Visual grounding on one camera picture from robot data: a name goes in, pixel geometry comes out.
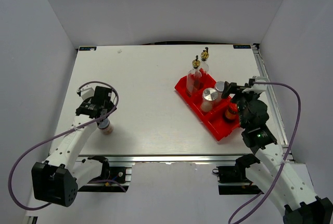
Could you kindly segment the silver-lid tall shaker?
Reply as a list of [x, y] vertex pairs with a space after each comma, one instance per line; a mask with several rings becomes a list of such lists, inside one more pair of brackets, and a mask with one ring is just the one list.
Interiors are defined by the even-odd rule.
[[207, 113], [211, 111], [218, 98], [218, 92], [214, 88], [206, 88], [202, 93], [202, 102], [200, 109], [202, 112]]

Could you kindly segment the red-lid sauce jar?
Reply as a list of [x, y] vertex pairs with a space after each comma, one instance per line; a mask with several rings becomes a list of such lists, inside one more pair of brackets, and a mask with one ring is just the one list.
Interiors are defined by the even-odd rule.
[[227, 121], [234, 121], [237, 116], [238, 116], [237, 104], [229, 103], [224, 113], [224, 119]]

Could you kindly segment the silver-lid small shaker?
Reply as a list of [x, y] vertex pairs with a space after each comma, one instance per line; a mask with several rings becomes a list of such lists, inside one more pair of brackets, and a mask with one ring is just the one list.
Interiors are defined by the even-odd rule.
[[217, 98], [216, 98], [216, 101], [215, 101], [216, 105], [218, 105], [219, 102], [222, 100], [222, 94], [223, 94], [223, 91], [224, 91], [224, 85], [225, 85], [224, 81], [218, 81], [218, 82], [216, 82], [216, 84], [214, 86], [214, 89], [217, 92]]

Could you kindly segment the white-lid sauce jar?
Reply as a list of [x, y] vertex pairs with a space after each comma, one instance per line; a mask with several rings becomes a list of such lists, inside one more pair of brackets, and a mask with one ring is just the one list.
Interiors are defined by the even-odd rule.
[[109, 135], [113, 132], [113, 126], [110, 123], [109, 119], [105, 119], [100, 122], [98, 128], [104, 135]]

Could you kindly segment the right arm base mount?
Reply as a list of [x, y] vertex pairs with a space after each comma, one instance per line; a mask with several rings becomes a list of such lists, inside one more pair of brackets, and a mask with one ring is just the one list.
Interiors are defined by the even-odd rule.
[[253, 154], [236, 159], [233, 166], [218, 166], [212, 169], [219, 183], [219, 195], [257, 195], [262, 191], [246, 177], [246, 168], [259, 164]]

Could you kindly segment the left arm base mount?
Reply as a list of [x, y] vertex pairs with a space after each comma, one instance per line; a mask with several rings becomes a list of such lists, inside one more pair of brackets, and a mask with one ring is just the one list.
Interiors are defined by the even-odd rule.
[[78, 180], [78, 191], [125, 193], [130, 186], [133, 165], [103, 156], [83, 159], [74, 173]]

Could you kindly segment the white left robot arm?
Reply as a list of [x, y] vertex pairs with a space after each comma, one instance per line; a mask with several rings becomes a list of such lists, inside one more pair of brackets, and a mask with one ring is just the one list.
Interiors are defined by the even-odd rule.
[[78, 89], [82, 103], [75, 111], [73, 132], [65, 134], [58, 147], [31, 170], [35, 199], [69, 207], [78, 190], [87, 183], [109, 179], [108, 159], [94, 155], [76, 165], [82, 148], [89, 137], [99, 130], [104, 135], [113, 131], [108, 113], [116, 109], [111, 100], [112, 88], [85, 85]]

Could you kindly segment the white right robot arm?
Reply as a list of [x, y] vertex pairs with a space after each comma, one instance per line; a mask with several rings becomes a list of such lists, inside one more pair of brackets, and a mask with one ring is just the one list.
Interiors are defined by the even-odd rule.
[[247, 214], [237, 220], [242, 223], [254, 214], [266, 200], [270, 200], [283, 217], [284, 223], [330, 223], [332, 202], [319, 197], [287, 162], [291, 150], [286, 151], [266, 125], [267, 105], [259, 99], [270, 82], [253, 77], [243, 86], [224, 83], [222, 98], [232, 95], [237, 105], [242, 139], [251, 154], [236, 160], [235, 176], [242, 182], [251, 181], [260, 193], [260, 201]]

